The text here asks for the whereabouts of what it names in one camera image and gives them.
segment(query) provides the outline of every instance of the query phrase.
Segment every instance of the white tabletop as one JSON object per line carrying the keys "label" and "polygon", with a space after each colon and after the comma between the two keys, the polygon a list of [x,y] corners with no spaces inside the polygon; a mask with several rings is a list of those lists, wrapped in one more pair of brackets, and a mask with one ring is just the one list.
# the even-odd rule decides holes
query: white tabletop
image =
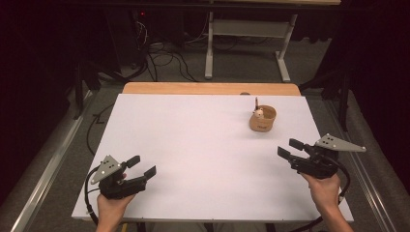
{"label": "white tabletop", "polygon": [[[122,162],[140,155],[128,179],[152,166],[149,180],[124,218],[144,221],[308,221],[319,216],[308,183],[278,146],[293,155],[289,138],[320,138],[304,97],[259,96],[278,113],[271,131],[249,128],[255,96],[119,95],[90,170],[111,155]],[[97,191],[89,194],[97,211]],[[352,215],[343,201],[347,220]],[[74,218],[89,219],[83,191]]]}

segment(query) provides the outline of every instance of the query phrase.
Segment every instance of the wooden table edge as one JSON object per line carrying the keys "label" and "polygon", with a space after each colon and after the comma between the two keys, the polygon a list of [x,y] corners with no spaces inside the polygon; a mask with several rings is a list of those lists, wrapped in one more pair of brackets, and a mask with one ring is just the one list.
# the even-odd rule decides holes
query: wooden table edge
{"label": "wooden table edge", "polygon": [[301,96],[292,83],[129,82],[123,94]]}

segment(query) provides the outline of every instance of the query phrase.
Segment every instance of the metal bracket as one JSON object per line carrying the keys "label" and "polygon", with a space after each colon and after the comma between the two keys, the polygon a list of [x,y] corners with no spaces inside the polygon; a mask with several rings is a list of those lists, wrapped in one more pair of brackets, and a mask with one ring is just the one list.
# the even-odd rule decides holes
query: metal bracket
{"label": "metal bracket", "polygon": [[106,156],[97,170],[96,175],[94,175],[93,180],[91,180],[91,185],[98,183],[119,169],[121,169],[121,164],[112,156]]}
{"label": "metal bracket", "polygon": [[327,148],[332,151],[339,152],[365,152],[366,147],[361,147],[350,142],[346,142],[340,138],[336,138],[326,134],[321,139],[316,141],[316,146]]}

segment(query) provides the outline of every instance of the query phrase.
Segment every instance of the small wooden cup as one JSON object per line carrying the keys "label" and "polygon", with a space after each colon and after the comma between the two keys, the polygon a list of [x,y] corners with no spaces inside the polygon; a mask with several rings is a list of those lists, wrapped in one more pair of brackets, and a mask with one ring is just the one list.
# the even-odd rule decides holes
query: small wooden cup
{"label": "small wooden cup", "polygon": [[263,118],[258,118],[254,114],[249,119],[249,126],[253,131],[267,132],[272,129],[277,118],[277,111],[269,105],[259,105],[263,108]]}

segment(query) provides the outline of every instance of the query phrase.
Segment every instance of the human hand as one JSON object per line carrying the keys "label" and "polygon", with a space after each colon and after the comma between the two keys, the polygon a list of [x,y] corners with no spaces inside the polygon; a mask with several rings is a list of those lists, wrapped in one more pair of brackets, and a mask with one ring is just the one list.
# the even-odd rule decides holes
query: human hand
{"label": "human hand", "polygon": [[340,178],[337,174],[331,178],[316,179],[308,174],[301,173],[307,180],[311,198],[331,232],[352,232],[338,207],[338,190]]}
{"label": "human hand", "polygon": [[311,198],[320,213],[326,209],[338,207],[340,178],[337,174],[326,179],[316,179],[305,173],[301,175],[307,180]]}
{"label": "human hand", "polygon": [[134,197],[135,195],[130,195],[123,199],[107,199],[100,194],[97,197],[97,203],[99,206],[99,224],[97,226],[97,231],[115,231],[123,218],[127,206]]}

